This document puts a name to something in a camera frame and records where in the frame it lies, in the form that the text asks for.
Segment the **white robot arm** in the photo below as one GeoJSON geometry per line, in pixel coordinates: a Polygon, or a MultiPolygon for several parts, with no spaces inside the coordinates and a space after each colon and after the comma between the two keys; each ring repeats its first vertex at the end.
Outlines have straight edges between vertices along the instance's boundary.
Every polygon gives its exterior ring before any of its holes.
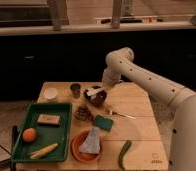
{"type": "Polygon", "coordinates": [[[196,92],[133,63],[125,47],[106,55],[102,82],[114,87],[121,76],[136,83],[175,114],[168,171],[196,171],[196,92]]]}

